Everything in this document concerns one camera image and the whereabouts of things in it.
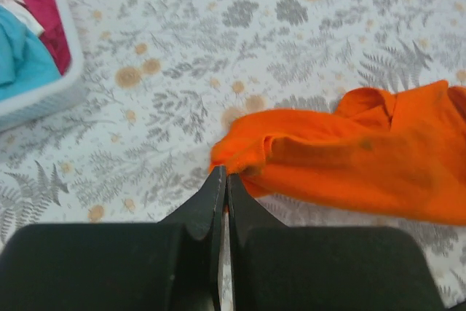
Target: orange fabric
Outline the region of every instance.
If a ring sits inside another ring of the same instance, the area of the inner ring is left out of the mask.
[[[466,225],[466,89],[439,81],[348,92],[333,114],[271,110],[232,123],[211,164],[254,197]]]

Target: magenta garment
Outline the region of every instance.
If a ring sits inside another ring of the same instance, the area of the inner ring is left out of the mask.
[[[71,57],[55,0],[23,1],[28,11],[44,27],[44,33],[39,38],[49,50],[60,74],[63,75],[70,64]]]

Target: laundry basket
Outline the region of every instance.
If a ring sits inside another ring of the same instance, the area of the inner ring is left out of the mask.
[[[43,87],[0,101],[0,131],[72,107],[85,99],[82,80],[84,58],[66,0],[55,0],[71,54],[67,72]]]

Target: table surface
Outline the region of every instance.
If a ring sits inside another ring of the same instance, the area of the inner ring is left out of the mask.
[[[330,111],[360,86],[466,82],[466,0],[68,1],[90,93],[0,135],[2,244],[37,221],[162,219],[200,187],[210,147],[243,114]],[[291,225],[400,227],[446,305],[465,299],[464,228],[260,202]],[[224,278],[228,310],[229,268]]]

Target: teal garment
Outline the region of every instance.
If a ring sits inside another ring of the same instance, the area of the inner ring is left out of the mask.
[[[0,6],[0,101],[61,77],[37,36]]]

